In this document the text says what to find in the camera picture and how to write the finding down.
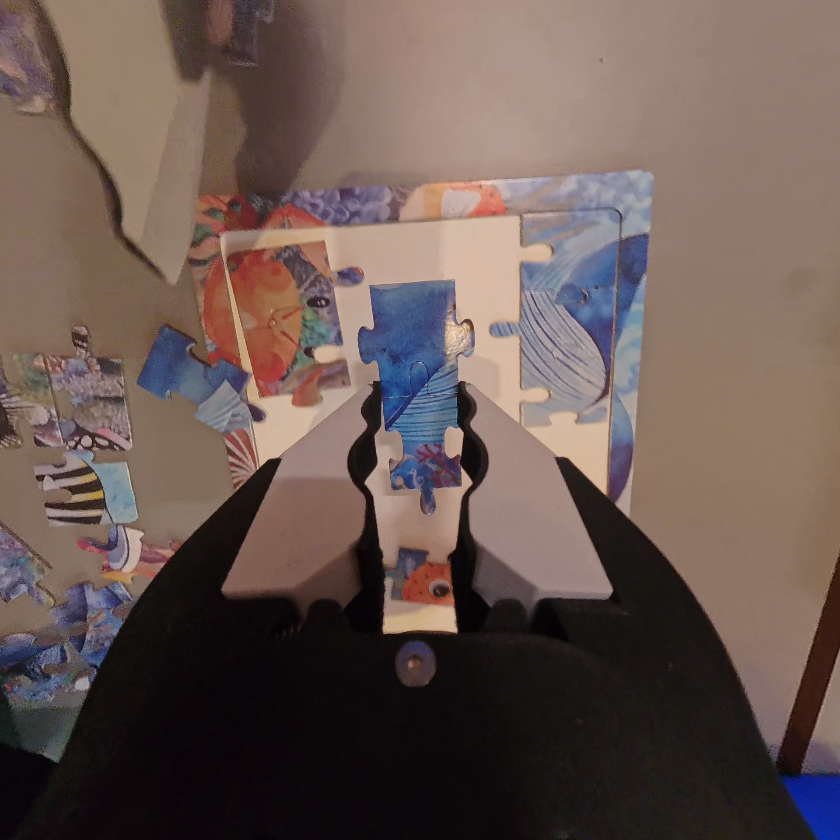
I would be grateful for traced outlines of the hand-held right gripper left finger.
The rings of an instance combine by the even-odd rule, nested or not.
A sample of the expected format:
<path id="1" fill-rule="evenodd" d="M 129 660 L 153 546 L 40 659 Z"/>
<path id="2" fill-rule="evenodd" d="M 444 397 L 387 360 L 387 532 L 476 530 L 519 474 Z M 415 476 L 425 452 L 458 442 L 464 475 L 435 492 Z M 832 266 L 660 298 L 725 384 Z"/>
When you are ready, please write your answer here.
<path id="1" fill-rule="evenodd" d="M 227 599 L 285 600 L 300 618 L 336 602 L 354 628 L 383 630 L 383 552 L 365 483 L 381 424 L 374 382 L 282 454 L 224 581 Z"/>

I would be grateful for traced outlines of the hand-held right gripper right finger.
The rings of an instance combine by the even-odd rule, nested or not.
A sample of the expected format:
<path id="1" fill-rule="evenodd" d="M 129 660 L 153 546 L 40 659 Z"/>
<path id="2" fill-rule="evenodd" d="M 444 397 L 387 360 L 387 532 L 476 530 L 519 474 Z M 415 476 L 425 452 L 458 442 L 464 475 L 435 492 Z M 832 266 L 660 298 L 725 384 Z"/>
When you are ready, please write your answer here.
<path id="1" fill-rule="evenodd" d="M 457 391 L 470 486 L 450 554 L 458 632 L 477 632 L 499 602 L 530 623 L 545 601 L 607 601 L 613 585 L 551 449 L 477 386 Z"/>

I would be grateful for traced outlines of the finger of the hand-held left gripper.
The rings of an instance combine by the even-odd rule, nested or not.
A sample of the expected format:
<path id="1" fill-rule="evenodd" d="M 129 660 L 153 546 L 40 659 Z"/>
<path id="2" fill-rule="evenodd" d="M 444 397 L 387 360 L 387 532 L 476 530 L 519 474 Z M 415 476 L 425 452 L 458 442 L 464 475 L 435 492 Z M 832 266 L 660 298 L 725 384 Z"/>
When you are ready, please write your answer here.
<path id="1" fill-rule="evenodd" d="M 193 236 L 212 70 L 202 2 L 40 2 L 73 127 L 108 176 L 123 239 L 170 285 Z"/>

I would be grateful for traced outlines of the purple blue bubbly puzzle piece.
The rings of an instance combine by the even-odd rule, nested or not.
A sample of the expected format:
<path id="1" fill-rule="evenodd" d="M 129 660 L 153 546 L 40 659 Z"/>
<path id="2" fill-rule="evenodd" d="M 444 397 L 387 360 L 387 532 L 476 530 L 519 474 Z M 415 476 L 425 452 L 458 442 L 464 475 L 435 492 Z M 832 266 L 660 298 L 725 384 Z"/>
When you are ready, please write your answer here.
<path id="1" fill-rule="evenodd" d="M 28 10 L 1 10 L 2 94 L 23 114 L 52 113 L 57 107 L 56 79 L 39 25 Z"/>

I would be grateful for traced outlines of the orange pufferfish puzzle piece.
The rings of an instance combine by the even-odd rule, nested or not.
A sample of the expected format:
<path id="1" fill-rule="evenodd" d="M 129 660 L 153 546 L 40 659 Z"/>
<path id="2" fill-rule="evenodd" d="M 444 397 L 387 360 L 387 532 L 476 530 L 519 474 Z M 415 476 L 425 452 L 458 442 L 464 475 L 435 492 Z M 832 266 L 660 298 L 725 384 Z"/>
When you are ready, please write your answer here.
<path id="1" fill-rule="evenodd" d="M 428 551 L 400 547 L 396 565 L 385 570 L 391 599 L 425 605 L 453 606 L 452 574 L 448 562 L 433 562 Z"/>

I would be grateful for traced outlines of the blue striped coral puzzle piece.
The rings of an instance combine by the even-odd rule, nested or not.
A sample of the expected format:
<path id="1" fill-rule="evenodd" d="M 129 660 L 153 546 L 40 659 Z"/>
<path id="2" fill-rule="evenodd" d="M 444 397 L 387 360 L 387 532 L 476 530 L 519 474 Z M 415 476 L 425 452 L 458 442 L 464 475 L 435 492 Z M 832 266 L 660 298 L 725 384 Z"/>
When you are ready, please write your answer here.
<path id="1" fill-rule="evenodd" d="M 393 490 L 418 490 L 424 515 L 436 511 L 435 491 L 461 487 L 459 455 L 448 455 L 446 432 L 458 425 L 458 362 L 446 362 L 427 383 L 409 397 L 384 399 L 385 430 L 396 431 L 402 456 L 391 458 Z"/>

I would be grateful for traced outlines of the blue white-striped puzzle piece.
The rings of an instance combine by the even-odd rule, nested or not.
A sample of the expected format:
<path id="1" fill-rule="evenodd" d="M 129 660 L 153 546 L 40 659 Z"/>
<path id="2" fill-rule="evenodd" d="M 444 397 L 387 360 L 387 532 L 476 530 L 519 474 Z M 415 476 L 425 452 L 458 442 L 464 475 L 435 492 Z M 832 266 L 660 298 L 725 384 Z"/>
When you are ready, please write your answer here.
<path id="1" fill-rule="evenodd" d="M 193 354 L 195 341 L 160 326 L 137 384 L 163 399 L 179 395 L 195 406 L 195 419 L 221 434 L 248 430 L 266 413 L 247 398 L 250 374 L 225 360 L 209 364 Z"/>

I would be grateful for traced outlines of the joined orange crab puzzle pieces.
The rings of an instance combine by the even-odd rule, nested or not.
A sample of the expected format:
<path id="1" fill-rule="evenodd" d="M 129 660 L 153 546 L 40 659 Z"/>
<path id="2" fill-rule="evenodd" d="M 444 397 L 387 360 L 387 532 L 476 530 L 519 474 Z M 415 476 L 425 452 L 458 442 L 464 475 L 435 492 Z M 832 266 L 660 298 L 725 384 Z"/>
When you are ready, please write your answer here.
<path id="1" fill-rule="evenodd" d="M 322 391 L 350 385 L 344 357 L 321 362 L 316 350 L 343 345 L 335 292 L 360 285 L 361 268 L 332 270 L 319 241 L 237 251 L 227 271 L 261 397 L 315 406 Z"/>

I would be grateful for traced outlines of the ocean jigsaw puzzle frame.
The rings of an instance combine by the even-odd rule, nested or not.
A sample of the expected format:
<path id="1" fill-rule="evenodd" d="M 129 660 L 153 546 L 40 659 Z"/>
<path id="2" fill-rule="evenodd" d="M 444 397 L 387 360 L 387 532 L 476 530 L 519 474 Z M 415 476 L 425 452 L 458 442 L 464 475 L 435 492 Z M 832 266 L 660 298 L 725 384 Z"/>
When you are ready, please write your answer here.
<path id="1" fill-rule="evenodd" d="M 456 318 L 475 329 L 475 349 L 458 360 L 462 379 L 474 382 L 521 422 L 522 403 L 540 403 L 543 388 L 520 387 L 518 338 L 496 339 L 493 322 L 519 315 L 520 264 L 545 259 L 550 249 L 523 248 L 524 214 L 610 207 L 622 216 L 617 274 L 616 331 L 605 421 L 579 423 L 572 413 L 526 427 L 558 455 L 575 460 L 619 508 L 630 512 L 642 360 L 648 240 L 655 178 L 641 170 L 596 174 L 404 185 L 345 186 L 315 191 L 206 194 L 196 199 L 187 252 L 208 358 L 251 365 L 234 301 L 227 258 L 237 251 L 323 242 L 332 270 L 361 268 L 355 287 L 336 289 L 343 345 L 316 350 L 316 359 L 348 363 L 350 385 L 322 391 L 317 405 L 335 407 L 351 387 L 379 377 L 362 362 L 358 332 L 374 326 L 371 286 L 454 280 Z M 261 397 L 279 414 L 257 439 L 269 456 L 313 424 L 315 406 L 294 406 L 290 395 Z"/>

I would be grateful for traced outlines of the purple white-patch puzzle piece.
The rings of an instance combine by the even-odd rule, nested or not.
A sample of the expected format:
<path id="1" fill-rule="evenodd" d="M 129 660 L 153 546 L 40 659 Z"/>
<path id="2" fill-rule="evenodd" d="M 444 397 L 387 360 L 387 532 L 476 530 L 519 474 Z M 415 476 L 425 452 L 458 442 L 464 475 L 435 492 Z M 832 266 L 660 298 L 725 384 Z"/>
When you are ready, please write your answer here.
<path id="1" fill-rule="evenodd" d="M 275 1 L 221 2 L 222 52 L 237 67 L 257 67 L 259 25 L 274 21 Z"/>

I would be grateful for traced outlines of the red coral white wave piece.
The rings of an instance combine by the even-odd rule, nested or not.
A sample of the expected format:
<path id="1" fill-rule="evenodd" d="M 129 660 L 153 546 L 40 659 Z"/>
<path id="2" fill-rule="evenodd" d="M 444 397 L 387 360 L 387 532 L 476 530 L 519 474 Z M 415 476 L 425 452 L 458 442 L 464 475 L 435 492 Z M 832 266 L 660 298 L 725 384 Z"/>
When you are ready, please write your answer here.
<path id="1" fill-rule="evenodd" d="M 123 524 L 112 524 L 104 540 L 84 537 L 77 541 L 79 550 L 99 557 L 104 579 L 124 585 L 138 575 L 153 579 L 181 546 L 179 540 L 166 547 L 153 544 L 146 541 L 143 531 Z"/>

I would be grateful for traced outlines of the joined blue whale puzzle pieces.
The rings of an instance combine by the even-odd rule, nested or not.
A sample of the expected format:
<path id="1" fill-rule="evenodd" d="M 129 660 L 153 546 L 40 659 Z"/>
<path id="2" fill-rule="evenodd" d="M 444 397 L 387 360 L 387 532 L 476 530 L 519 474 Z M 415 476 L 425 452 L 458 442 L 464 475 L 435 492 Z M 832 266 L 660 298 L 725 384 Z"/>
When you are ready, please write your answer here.
<path id="1" fill-rule="evenodd" d="M 520 264 L 519 315 L 490 325 L 496 339 L 520 342 L 520 387 L 542 388 L 542 402 L 521 404 L 526 427 L 572 413 L 579 423 L 605 421 L 616 331 L 622 216 L 610 207 L 521 216 L 525 249 L 550 250 Z"/>

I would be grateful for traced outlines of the black white spotted puzzle piece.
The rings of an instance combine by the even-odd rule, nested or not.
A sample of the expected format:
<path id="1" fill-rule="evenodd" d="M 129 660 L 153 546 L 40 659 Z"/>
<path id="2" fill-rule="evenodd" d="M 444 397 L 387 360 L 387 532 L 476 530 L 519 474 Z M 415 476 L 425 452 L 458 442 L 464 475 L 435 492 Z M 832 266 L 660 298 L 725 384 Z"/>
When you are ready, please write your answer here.
<path id="1" fill-rule="evenodd" d="M 72 327 L 70 340 L 73 354 L 45 357 L 65 447 L 91 453 L 130 451 L 133 438 L 122 361 L 95 355 L 84 324 Z"/>

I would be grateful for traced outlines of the lavender zebra-tab puzzle piece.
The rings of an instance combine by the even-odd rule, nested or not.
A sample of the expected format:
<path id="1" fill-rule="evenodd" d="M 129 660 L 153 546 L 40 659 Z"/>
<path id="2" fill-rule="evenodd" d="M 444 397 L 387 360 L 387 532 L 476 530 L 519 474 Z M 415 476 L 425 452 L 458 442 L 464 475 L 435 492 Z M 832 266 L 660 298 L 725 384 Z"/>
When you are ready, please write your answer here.
<path id="1" fill-rule="evenodd" d="M 26 595 L 38 606 L 53 606 L 56 598 L 43 586 L 52 566 L 1 522 L 1 600 L 10 603 Z"/>

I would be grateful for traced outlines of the green grey urchin-spine puzzle piece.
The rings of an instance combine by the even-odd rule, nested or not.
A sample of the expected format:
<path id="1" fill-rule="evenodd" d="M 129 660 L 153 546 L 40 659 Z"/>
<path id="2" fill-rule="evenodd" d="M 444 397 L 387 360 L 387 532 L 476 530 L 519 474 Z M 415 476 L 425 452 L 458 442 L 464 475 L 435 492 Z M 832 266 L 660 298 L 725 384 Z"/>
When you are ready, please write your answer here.
<path id="1" fill-rule="evenodd" d="M 42 448 L 63 448 L 64 438 L 44 358 L 39 353 L 15 353 L 15 393 L 34 442 Z"/>

